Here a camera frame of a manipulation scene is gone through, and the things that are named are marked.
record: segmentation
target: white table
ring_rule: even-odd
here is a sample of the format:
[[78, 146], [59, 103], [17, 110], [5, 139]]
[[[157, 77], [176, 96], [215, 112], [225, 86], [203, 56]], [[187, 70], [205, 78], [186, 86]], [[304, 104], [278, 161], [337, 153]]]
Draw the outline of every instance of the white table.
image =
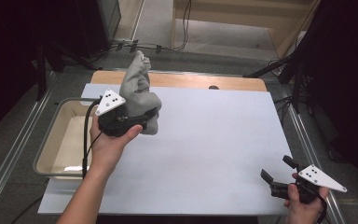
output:
[[[95, 96], [105, 86], [88, 86]], [[119, 86], [111, 86], [118, 92]], [[286, 213], [261, 169], [293, 182], [291, 156], [269, 92], [152, 88], [159, 130], [127, 146], [106, 186], [102, 214], [261, 216]], [[80, 180], [51, 179], [39, 214], [59, 214]]]

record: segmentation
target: wrist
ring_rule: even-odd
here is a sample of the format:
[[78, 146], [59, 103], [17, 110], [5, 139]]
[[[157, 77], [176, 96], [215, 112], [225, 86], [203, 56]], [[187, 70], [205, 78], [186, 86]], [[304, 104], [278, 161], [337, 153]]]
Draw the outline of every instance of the wrist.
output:
[[87, 171], [86, 177], [87, 176], [92, 177], [94, 179], [94, 181], [106, 182], [109, 179], [110, 175], [112, 174], [113, 170], [110, 171], [110, 170], [106, 170], [106, 169], [91, 165], [89, 167], [89, 170]]

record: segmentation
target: gray cloth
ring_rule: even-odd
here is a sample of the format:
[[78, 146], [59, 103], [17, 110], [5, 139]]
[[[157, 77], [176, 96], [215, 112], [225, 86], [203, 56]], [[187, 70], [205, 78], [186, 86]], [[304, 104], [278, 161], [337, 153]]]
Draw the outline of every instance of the gray cloth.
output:
[[[124, 106], [129, 118], [141, 116], [146, 111], [156, 108], [161, 109], [161, 101], [157, 95], [150, 92], [150, 79], [148, 71], [150, 60], [141, 51], [136, 52], [135, 59], [127, 70], [120, 87], [120, 96], [126, 99]], [[158, 132], [158, 113], [147, 122], [144, 134], [156, 134]]]

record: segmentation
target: white triangular marker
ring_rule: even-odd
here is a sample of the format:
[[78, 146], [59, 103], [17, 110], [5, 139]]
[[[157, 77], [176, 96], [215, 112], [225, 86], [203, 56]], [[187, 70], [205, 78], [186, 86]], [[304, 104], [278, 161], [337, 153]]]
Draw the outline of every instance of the white triangular marker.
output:
[[107, 89], [106, 92], [103, 95], [103, 98], [98, 105], [97, 110], [95, 111], [95, 114], [97, 116], [101, 116], [102, 114], [105, 114], [114, 108], [123, 105], [126, 103], [126, 99], [115, 93], [114, 91]]
[[299, 176], [308, 180], [310, 183], [320, 186], [335, 189], [341, 192], [347, 192], [347, 189], [338, 184], [336, 180], [325, 174], [315, 165], [311, 165], [298, 173]]

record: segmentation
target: human hand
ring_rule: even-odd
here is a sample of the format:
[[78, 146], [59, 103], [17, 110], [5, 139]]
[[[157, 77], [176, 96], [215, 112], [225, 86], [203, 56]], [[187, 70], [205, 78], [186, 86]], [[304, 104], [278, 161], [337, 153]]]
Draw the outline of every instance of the human hand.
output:
[[[297, 173], [292, 174], [292, 177], [296, 179]], [[319, 194], [322, 198], [326, 198], [329, 188], [320, 187]], [[289, 214], [286, 218], [287, 224], [311, 224], [315, 222], [316, 217], [321, 212], [323, 206], [322, 202], [317, 198], [312, 203], [304, 204], [300, 202], [300, 196], [298, 194], [297, 186], [290, 184], [288, 186], [288, 195], [290, 200], [284, 201], [284, 206], [289, 208]]]
[[[92, 162], [90, 169], [102, 172], [103, 175], [110, 176], [115, 170], [121, 158], [124, 147], [134, 139], [142, 130], [141, 125], [131, 127], [121, 137], [108, 136], [104, 133], [92, 145]], [[92, 125], [89, 130], [91, 142], [100, 134], [98, 129], [98, 116], [92, 118]]]

